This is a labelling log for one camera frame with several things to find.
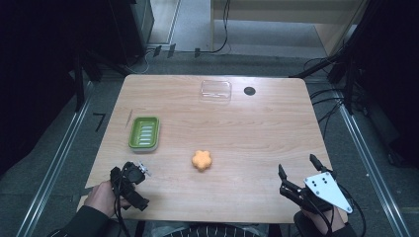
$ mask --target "wooden tabletop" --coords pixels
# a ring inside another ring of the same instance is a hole
[[[203,81],[227,81],[230,100],[203,100]],[[256,93],[248,96],[244,88]],[[128,147],[132,121],[158,117],[158,147],[137,154]],[[197,150],[212,164],[199,172]],[[318,174],[314,154],[332,168],[305,84],[294,78],[129,75],[125,79],[86,187],[110,179],[126,161],[152,173],[136,190],[150,199],[124,218],[293,223],[299,207],[280,195],[281,163],[288,179]]]

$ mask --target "orange sponge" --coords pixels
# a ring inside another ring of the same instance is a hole
[[[212,163],[209,151],[197,150],[195,156],[192,158],[192,164],[200,171],[205,170]]]

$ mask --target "black round hole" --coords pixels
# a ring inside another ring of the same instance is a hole
[[[256,90],[253,87],[246,87],[244,88],[244,94],[248,95],[248,96],[253,96],[255,95]]]

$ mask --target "green tray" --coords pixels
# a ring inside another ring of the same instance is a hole
[[[136,118],[132,123],[129,147],[133,151],[152,151],[157,148],[159,120],[156,117]]]

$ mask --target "human hand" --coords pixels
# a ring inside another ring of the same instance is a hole
[[[314,214],[310,211],[301,209],[302,213],[304,213],[305,216],[310,218],[314,225],[317,227],[317,229],[323,234],[327,234],[327,231],[329,230],[327,227],[326,222],[319,214]],[[339,210],[336,206],[333,206],[333,211],[328,210],[323,212],[324,216],[327,218],[329,223],[332,223],[332,232],[335,232],[336,230],[342,229],[345,227],[345,223],[343,222],[342,216],[339,213]]]
[[[92,192],[89,193],[84,201],[84,204],[111,217],[115,213],[115,199],[114,192],[112,191],[112,184],[110,181],[106,181],[93,188]],[[121,198],[121,206],[129,206],[129,202],[126,199]]]

